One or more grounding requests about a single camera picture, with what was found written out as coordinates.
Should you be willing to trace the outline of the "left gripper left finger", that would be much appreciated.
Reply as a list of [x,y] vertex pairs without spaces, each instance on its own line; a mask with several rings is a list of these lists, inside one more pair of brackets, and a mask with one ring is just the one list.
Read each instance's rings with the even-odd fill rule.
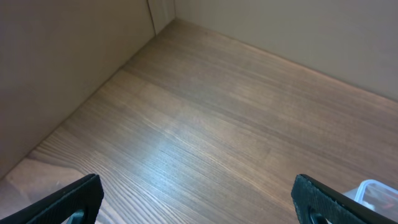
[[98,174],[88,174],[1,220],[1,224],[95,224],[104,191]]

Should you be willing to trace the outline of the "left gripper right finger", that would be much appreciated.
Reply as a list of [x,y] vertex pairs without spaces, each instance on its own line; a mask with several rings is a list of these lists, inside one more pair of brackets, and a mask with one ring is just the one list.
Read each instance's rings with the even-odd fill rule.
[[300,224],[395,224],[305,174],[296,176],[291,196]]

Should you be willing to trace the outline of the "clear plastic container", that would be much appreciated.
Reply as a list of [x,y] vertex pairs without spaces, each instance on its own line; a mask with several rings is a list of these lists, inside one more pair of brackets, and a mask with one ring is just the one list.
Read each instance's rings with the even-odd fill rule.
[[397,189],[368,179],[343,195],[368,209],[397,222]]

